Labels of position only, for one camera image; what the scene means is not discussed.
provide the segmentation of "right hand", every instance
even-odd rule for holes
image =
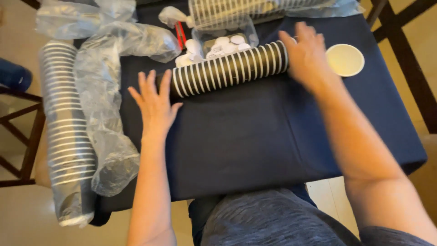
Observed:
[[[305,22],[296,23],[298,43],[285,31],[279,31],[279,39],[285,44],[290,64],[289,73],[314,95],[323,93],[333,81],[340,81],[326,59],[323,34],[316,34]]]

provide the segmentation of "stack of paper cups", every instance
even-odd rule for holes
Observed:
[[[93,217],[96,197],[90,185],[96,157],[73,73],[76,53],[74,46],[50,41],[40,54],[47,160],[61,225],[87,224]]]

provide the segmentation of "table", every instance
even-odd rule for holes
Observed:
[[[164,6],[188,14],[186,2],[139,6],[139,23],[167,28],[158,20]],[[427,155],[390,77],[378,45],[362,15],[346,18],[289,18],[256,25],[260,44],[294,33],[306,21],[325,36],[326,47],[346,43],[365,57],[364,69],[344,83],[406,173]],[[187,39],[191,32],[186,29]],[[148,57],[121,58],[120,114],[124,133],[140,149],[140,110],[127,88],[138,88],[137,73],[162,73],[175,66]],[[340,176],[314,98],[287,74],[181,99],[184,106],[166,141],[172,201],[214,194],[275,188]],[[132,207],[136,179],[118,195],[99,197],[91,224],[106,223],[110,213]]]

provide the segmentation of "tile floor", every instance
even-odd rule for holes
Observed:
[[[413,0],[391,0],[390,2],[394,11],[398,13]],[[37,54],[38,49],[49,39],[33,31],[35,10],[18,0],[0,0],[0,5],[5,10],[5,23],[3,27],[0,27],[0,57],[29,68],[35,77],[28,92],[40,95]],[[362,5],[369,10],[371,7],[370,0],[363,0]],[[437,41],[437,33],[433,33],[431,28],[437,24],[436,16],[437,6],[404,27],[404,32],[412,44],[415,55],[435,95],[437,95],[437,73],[435,72],[436,64],[433,59],[437,55],[437,49],[434,48],[433,44]],[[377,22],[373,29],[379,26],[380,23]],[[422,169],[419,170],[411,179],[420,195],[423,196],[425,207],[427,207],[427,204],[434,205],[434,209],[428,209],[427,207],[428,212],[437,214],[437,206],[435,206],[437,201],[434,201],[435,199],[431,196],[427,196],[427,194],[437,191],[435,190],[437,185],[431,188],[427,185],[428,183],[436,183],[434,177],[437,172],[435,166],[437,155],[433,150],[437,149],[437,140],[429,135],[424,125],[422,116],[414,102],[389,42],[384,40],[379,46],[411,120],[430,155],[430,161],[424,166],[423,171]],[[11,100],[0,96],[0,109],[5,108],[5,105],[13,111],[28,106],[20,100]],[[1,115],[5,113],[7,112],[0,110]],[[28,117],[14,122],[25,133],[29,132],[28,119],[33,116]],[[4,133],[4,129],[0,128],[0,134],[5,136]],[[19,161],[14,160],[22,158],[23,146],[20,146],[19,142],[9,141],[9,139],[12,139],[11,136],[6,136],[6,138],[7,141],[3,140],[0,143],[0,154],[9,153],[9,160],[18,163]],[[423,177],[427,180],[425,184],[421,182]],[[10,176],[7,172],[0,168],[0,179],[8,178]],[[358,235],[357,225],[346,197],[342,177],[310,182],[307,185],[311,198],[322,211],[331,215],[348,227],[355,235]],[[125,244],[130,210],[113,213],[110,221],[100,228],[92,226],[83,229],[61,228],[58,226],[53,214],[50,189],[40,186],[1,188],[0,200],[2,201],[0,203],[0,245],[120,246]],[[172,203],[172,222],[178,245],[193,245],[191,224],[185,201]]]

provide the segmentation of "paper cup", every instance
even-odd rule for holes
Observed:
[[[364,67],[364,56],[348,44],[337,44],[326,51],[329,66],[342,77],[357,75]]]

